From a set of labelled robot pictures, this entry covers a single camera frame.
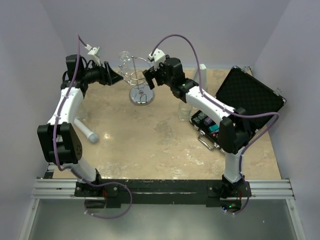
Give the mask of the ribbed clear glass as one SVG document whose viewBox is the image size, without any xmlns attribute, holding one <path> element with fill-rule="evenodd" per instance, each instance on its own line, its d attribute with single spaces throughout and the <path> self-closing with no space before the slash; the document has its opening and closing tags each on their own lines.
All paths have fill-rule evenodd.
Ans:
<svg viewBox="0 0 320 240">
<path fill-rule="evenodd" d="M 192 106 L 185 102 L 180 102 L 178 105 L 178 119 L 182 122 L 188 121 L 191 116 Z"/>
</svg>

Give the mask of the tall clear flute glass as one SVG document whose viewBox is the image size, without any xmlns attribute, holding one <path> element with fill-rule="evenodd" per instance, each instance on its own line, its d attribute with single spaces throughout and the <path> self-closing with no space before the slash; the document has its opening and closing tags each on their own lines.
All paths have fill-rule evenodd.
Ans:
<svg viewBox="0 0 320 240">
<path fill-rule="evenodd" d="M 88 111 L 86 110 L 86 108 L 83 105 L 81 105 L 78 108 L 76 117 L 81 121 L 86 121 L 87 120 Z"/>
</svg>

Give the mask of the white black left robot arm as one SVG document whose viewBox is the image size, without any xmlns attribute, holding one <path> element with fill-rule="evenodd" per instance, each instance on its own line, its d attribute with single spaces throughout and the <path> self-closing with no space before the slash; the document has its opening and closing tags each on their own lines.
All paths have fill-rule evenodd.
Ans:
<svg viewBox="0 0 320 240">
<path fill-rule="evenodd" d="M 101 175 L 83 156 L 83 146 L 74 125 L 77 112 L 90 84 L 112 86 L 123 77 L 104 61 L 86 61 L 79 54 L 65 58 L 67 70 L 62 75 L 60 99 L 50 120 L 37 128 L 37 136 L 45 160 L 60 171 L 69 170 L 77 178 L 75 192 L 99 196 L 104 190 Z"/>
</svg>

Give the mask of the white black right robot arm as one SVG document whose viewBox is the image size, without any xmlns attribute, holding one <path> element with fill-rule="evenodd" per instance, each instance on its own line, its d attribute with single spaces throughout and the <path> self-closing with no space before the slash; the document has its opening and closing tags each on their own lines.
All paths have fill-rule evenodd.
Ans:
<svg viewBox="0 0 320 240">
<path fill-rule="evenodd" d="M 163 60 L 155 57 L 148 60 L 153 66 L 143 71 L 143 75 L 151 89 L 167 85 L 176 98 L 198 108 L 218 124 L 217 142 L 225 152 L 225 170 L 217 191 L 224 199 L 235 196 L 246 182 L 242 173 L 244 150 L 252 138 L 249 121 L 240 116 L 245 110 L 234 109 L 207 94 L 197 82 L 185 76 L 178 58 L 166 55 Z"/>
</svg>

